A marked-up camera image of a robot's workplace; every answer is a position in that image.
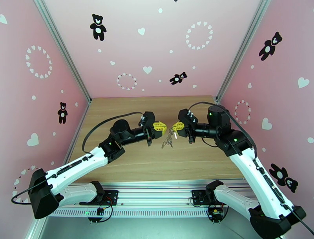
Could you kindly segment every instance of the pink wallpaper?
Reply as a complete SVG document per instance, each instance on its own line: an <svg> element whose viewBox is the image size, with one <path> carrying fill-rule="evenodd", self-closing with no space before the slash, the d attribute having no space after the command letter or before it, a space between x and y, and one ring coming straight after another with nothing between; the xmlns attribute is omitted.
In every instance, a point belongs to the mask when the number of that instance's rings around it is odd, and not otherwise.
<svg viewBox="0 0 314 239"><path fill-rule="evenodd" d="M95 98L215 95L259 0L45 3Z"/></svg>
<svg viewBox="0 0 314 239"><path fill-rule="evenodd" d="M33 1L1 1L0 33L0 238L15 239L25 237L34 216L11 197L28 188L37 168L63 163L87 101Z"/></svg>
<svg viewBox="0 0 314 239"><path fill-rule="evenodd" d="M314 228L313 9L310 0L271 2L221 102L251 134L263 165L273 170L274 176L277 171L271 164L285 168L281 178L273 179L283 185L280 189L295 205L305 209L304 221L311 228ZM310 238L310 233L298 223L287 238Z"/></svg>

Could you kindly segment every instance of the black teddy bear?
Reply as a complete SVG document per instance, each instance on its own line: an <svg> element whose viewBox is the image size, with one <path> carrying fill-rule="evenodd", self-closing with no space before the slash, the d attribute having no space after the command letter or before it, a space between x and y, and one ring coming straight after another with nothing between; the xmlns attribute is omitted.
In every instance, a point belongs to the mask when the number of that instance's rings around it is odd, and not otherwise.
<svg viewBox="0 0 314 239"><path fill-rule="evenodd" d="M259 52L259 56L263 55L261 60L265 60L269 54L273 55L275 52L275 45L277 45L279 42L282 41L282 37L279 34L279 32L276 32L273 36L272 40L267 40L265 42L265 46L262 48L262 50Z"/></svg>
<svg viewBox="0 0 314 239"><path fill-rule="evenodd" d="M181 83L182 79L187 78L188 76L185 74L185 72L182 72L181 75L175 74L173 78L171 78L169 81L172 85L175 85L177 83Z"/></svg>
<svg viewBox="0 0 314 239"><path fill-rule="evenodd" d="M59 115L59 123L66 123L66 116L68 115L68 112L66 111L66 103L60 102L60 110L58 111Z"/></svg>
<svg viewBox="0 0 314 239"><path fill-rule="evenodd" d="M295 181L292 178L288 177L288 173L287 170L283 167L283 168L279 168L277 165L275 164L271 164L270 165L272 169L269 170L269 173L276 178L278 181L277 183L280 186L285 186L287 185L287 187L293 192L296 192L297 186L299 185L297 181Z"/></svg>
<svg viewBox="0 0 314 239"><path fill-rule="evenodd" d="M93 14L94 23L91 24L90 28L94 30L94 38L97 40L98 37L100 40L105 39L104 32L107 32L104 25L102 25L103 17Z"/></svg>

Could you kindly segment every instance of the wooden table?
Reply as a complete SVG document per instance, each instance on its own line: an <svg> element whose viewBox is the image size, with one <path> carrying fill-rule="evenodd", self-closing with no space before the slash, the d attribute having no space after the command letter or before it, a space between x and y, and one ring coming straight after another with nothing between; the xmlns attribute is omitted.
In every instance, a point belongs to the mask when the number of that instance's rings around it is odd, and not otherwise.
<svg viewBox="0 0 314 239"><path fill-rule="evenodd" d="M86 134L99 122L133 111L152 111L156 120L165 123L168 129L178 121L181 109L189 108L199 101L212 102L211 96L178 97L132 97L132 98L96 98L92 100L84 120L70 161L82 156L81 146ZM199 122L207 122L208 105L197 105L192 112ZM125 119L132 128L138 127L140 115ZM85 150L92 150L109 135L109 129L115 121L99 127L88 139ZM77 182L135 182L158 180L198 180L243 178L239 169L225 156L223 151L205 145L200 138L190 145L188 138L173 138L173 148L161 149L166 135L153 140L150 147L146 141L126 145L126 152L117 160L98 168ZM211 139L206 140L215 145Z"/></svg>

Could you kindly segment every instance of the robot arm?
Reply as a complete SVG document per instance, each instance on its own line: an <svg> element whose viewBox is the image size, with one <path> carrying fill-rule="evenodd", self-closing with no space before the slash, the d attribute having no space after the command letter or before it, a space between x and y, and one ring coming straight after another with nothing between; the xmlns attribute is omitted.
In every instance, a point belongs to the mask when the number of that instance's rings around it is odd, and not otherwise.
<svg viewBox="0 0 314 239"><path fill-rule="evenodd" d="M150 146L153 139L161 137L167 130L165 124L155 121L153 112L145 112L139 126L131 130L128 122L120 119L110 129L108 138L90 153L47 172L43 169L35 171L29 185L33 188L28 191L35 219L48 216L60 206L76 202L102 202L104 190L98 181L83 186L70 184L119 158L125 153L124 145L146 140Z"/></svg>
<svg viewBox="0 0 314 239"><path fill-rule="evenodd" d="M184 109L179 112L179 122L172 129L178 135L188 137L190 144L196 137L214 139L217 147L239 168L258 199L246 198L216 180L206 186L208 201L232 207L251 222L262 238L277 238L298 222L294 213L301 219L306 214L280 191L244 133L231 128L229 115L223 106L211 106L207 116L209 124L198 123L193 113Z"/></svg>

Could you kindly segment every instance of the cable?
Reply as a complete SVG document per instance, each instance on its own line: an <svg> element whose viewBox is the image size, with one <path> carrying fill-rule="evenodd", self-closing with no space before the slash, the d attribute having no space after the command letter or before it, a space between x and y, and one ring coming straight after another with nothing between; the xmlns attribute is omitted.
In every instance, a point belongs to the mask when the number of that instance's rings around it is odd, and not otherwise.
<svg viewBox="0 0 314 239"><path fill-rule="evenodd" d="M42 182L40 182L40 183L38 183L38 184L36 184L36 185L34 185L34 186L24 190L24 191L22 191L21 193L16 194L14 197L11 198L11 202L14 203L14 204L19 204L19 205L31 205L31 203L29 203L29 202L27 202L27 203L25 203L25 202L15 202L14 199L17 198L18 196L22 195L23 193L26 193L26 192L32 190L33 188L41 185L42 183L48 181L49 179L51 179L54 176L55 176L55 174L51 175L49 178L46 178L44 181L42 181Z"/></svg>
<svg viewBox="0 0 314 239"><path fill-rule="evenodd" d="M204 138L202 138L202 141L203 141L205 144L207 144L208 146L210 146L210 147L213 147L213 148L217 148L217 147L218 147L217 145L216 145L216 146L212 146L212 145L210 145L209 143L206 143L205 140L204 140Z"/></svg>
<svg viewBox="0 0 314 239"><path fill-rule="evenodd" d="M250 143L253 145L254 147L254 156L256 159L257 158L257 147L256 147L256 144L254 142L254 140L251 138L251 136L241 127L241 125L239 125L239 123L232 117L232 115L230 113L228 113L223 107L221 107L220 105L215 105L213 103L209 103L209 102L205 102L205 101L200 101L200 102L197 102L195 104L192 104L188 110L190 110L193 106L196 106L196 105L199 105L199 104L206 104L206 105L212 105L212 106L215 106L221 110L223 110L223 112L225 112L228 117L235 123L236 126L239 127L239 129L241 129L242 133L245 135L245 137L250 141Z"/></svg>
<svg viewBox="0 0 314 239"><path fill-rule="evenodd" d="M288 206L288 209L293 213L293 215L307 228L307 230L314 235L314 231L302 221L302 219Z"/></svg>
<svg viewBox="0 0 314 239"><path fill-rule="evenodd" d="M143 115L142 112L138 112L138 111L132 112L132 113L128 113L128 114L118 115L118 116L115 116L115 117L106 119L106 120L100 122L100 123L99 123L98 125L96 125L95 127L93 127L93 128L87 133L87 135L85 136L85 138L84 138L84 140L83 140L83 143L82 143L82 151L83 151L84 153L86 153L86 154L90 154L90 155L93 156L93 154L92 154L91 152L87 152L87 151L84 150L84 149L85 149L85 143L86 143L87 139L91 136L91 134L92 134L98 127L102 126L103 124L105 124L105 123L107 123L107 122L109 122L109 121L111 121L111 120L119 119L119 118L122 118L122 117L127 117L127 116L130 116L130 115L133 115L133 114L141 114L141 115Z"/></svg>

